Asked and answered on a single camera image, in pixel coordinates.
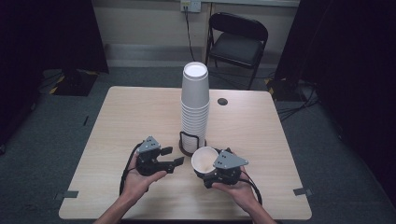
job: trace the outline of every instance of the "electrical outlet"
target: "electrical outlet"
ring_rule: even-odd
[[[180,11],[201,12],[201,1],[180,0]]]

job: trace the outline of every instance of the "black chair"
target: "black chair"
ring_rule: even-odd
[[[213,36],[214,30],[222,32],[216,42]],[[268,31],[259,21],[226,12],[213,14],[209,19],[205,64],[207,65],[210,57],[215,60],[216,67],[218,67],[217,60],[219,60],[253,69],[247,86],[247,90],[250,90],[262,60],[267,39]]]

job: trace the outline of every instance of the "chair backrest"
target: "chair backrest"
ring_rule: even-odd
[[[241,35],[266,42],[268,31],[259,21],[247,19],[227,12],[218,12],[209,19],[209,29],[232,35]]]

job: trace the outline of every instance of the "black tape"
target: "black tape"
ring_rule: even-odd
[[[62,200],[63,198],[77,198],[78,191],[65,191],[63,193],[57,193],[54,200]]]
[[[299,195],[305,194],[306,197],[309,197],[309,196],[314,194],[311,189],[300,188],[300,189],[294,189],[293,191],[294,191],[294,195],[295,196],[299,196]]]

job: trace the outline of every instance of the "white paper cup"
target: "white paper cup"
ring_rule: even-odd
[[[187,114],[182,114],[181,118],[187,122],[190,123],[197,123],[197,122],[206,122],[208,119],[208,113],[202,114],[202,115],[196,115],[196,116],[192,116],[192,115],[187,115]]]
[[[187,134],[198,136],[200,140],[202,140],[202,139],[205,138],[206,128],[201,129],[201,130],[199,130],[199,131],[193,131],[193,130],[187,128],[187,127],[182,127],[182,130],[183,130],[183,132],[185,132],[185,133],[187,133]],[[188,137],[188,136],[183,136],[183,139],[186,139],[186,140],[189,140],[189,139],[190,139],[190,140],[192,140],[192,139],[195,139],[195,138],[193,138],[193,137]]]
[[[216,169],[213,163],[218,156],[219,153],[213,147],[200,147],[192,154],[192,168],[202,175],[209,174]]]
[[[181,102],[190,108],[201,108],[209,102],[209,78],[203,63],[184,66]]]
[[[201,133],[206,129],[206,124],[207,123],[199,123],[199,124],[189,124],[186,122],[182,122],[182,128],[184,132],[189,132],[189,133]]]
[[[204,147],[205,146],[205,131],[199,134],[193,134],[199,137],[199,142],[198,142],[198,147],[197,147],[197,139],[195,137],[189,137],[187,135],[182,136],[181,144],[183,146],[183,149],[192,154],[194,151],[196,151],[199,147]]]
[[[191,117],[196,117],[196,116],[202,116],[204,114],[207,114],[209,112],[209,107],[201,110],[201,111],[190,111],[190,110],[186,110],[185,108],[181,107],[181,111],[183,112],[183,114],[191,116]]]
[[[209,108],[209,105],[210,105],[210,101],[209,101],[209,102],[207,102],[206,105],[204,105],[202,107],[192,108],[192,107],[188,107],[185,104],[183,104],[181,99],[180,99],[180,102],[181,102],[181,108],[183,108],[183,110],[191,112],[191,113],[200,113],[201,111],[207,110]]]

